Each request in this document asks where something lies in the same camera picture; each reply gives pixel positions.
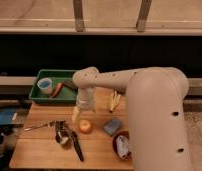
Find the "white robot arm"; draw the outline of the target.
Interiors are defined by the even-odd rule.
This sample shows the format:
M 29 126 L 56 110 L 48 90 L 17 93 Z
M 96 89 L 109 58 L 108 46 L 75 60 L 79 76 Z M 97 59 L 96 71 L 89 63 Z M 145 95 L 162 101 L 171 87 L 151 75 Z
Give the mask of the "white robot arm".
M 192 171 L 183 100 L 185 74 L 173 67 L 149 67 L 101 73 L 95 67 L 73 75 L 80 111 L 94 108 L 96 87 L 126 95 L 132 161 L 135 171 Z

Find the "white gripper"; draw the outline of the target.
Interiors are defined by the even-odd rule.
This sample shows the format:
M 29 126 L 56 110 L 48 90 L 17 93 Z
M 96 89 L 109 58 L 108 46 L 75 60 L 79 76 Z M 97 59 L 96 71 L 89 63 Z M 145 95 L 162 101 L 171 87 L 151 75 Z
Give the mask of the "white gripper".
M 79 88 L 77 99 L 76 99 L 76 105 L 73 109 L 73 115 L 72 115 L 72 122 L 75 123 L 75 121 L 78 119 L 78 117 L 81 114 L 81 110 L 93 110 L 94 109 L 94 88 Z

